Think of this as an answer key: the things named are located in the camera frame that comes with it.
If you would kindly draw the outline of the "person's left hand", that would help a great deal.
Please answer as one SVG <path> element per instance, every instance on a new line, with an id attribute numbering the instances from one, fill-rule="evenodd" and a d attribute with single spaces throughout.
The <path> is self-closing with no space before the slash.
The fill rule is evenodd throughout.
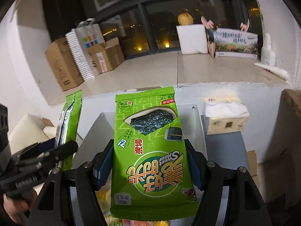
<path id="1" fill-rule="evenodd" d="M 27 225 L 20 215 L 32 210 L 37 197 L 38 194 L 34 189 L 32 189 L 32 199 L 29 202 L 13 200 L 5 194 L 1 195 L 1 225 Z"/>

